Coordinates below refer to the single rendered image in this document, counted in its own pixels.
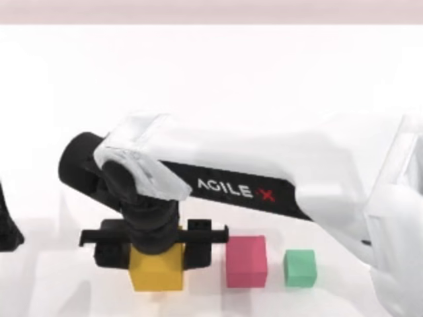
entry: red block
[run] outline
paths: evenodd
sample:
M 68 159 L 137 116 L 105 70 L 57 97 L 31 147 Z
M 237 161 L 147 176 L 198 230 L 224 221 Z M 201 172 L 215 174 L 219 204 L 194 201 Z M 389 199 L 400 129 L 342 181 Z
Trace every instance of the red block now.
M 268 273 L 264 236 L 231 236 L 226 244 L 226 285 L 229 288 L 266 286 Z

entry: block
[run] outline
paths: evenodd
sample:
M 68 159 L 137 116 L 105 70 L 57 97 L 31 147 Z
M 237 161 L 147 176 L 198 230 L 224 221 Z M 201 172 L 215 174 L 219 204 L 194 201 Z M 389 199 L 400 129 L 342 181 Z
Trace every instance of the block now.
M 313 287 L 317 279 L 313 250 L 287 250 L 284 257 L 285 285 Z
M 265 237 L 231 236 L 226 244 L 225 265 L 227 287 L 265 287 L 268 275 Z
M 148 255 L 130 251 L 129 273 L 137 292 L 181 291 L 183 288 L 183 244 L 177 243 L 166 252 Z

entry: white table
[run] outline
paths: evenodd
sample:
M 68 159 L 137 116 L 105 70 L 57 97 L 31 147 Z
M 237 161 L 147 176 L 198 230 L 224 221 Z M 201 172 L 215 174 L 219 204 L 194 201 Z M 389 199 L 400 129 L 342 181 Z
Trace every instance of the white table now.
M 127 272 L 96 267 L 79 232 L 115 213 L 61 185 L 58 160 L 82 131 L 105 134 L 145 108 L 233 127 L 301 130 L 341 110 L 420 111 L 423 28 L 0 28 L 0 171 L 26 243 L 0 255 L 0 316 L 387 317 L 368 267 L 313 223 L 189 199 L 184 219 L 265 234 L 265 289 L 234 291 L 213 265 L 183 292 L 134 293 Z M 283 286 L 287 248 L 316 251 L 313 289 Z

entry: green cube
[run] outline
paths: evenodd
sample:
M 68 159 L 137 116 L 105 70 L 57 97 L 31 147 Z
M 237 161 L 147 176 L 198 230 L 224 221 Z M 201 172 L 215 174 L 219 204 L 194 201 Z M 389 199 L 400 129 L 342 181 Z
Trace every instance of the green cube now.
M 287 287 L 313 287 L 317 279 L 316 257 L 313 250 L 287 250 L 284 258 Z

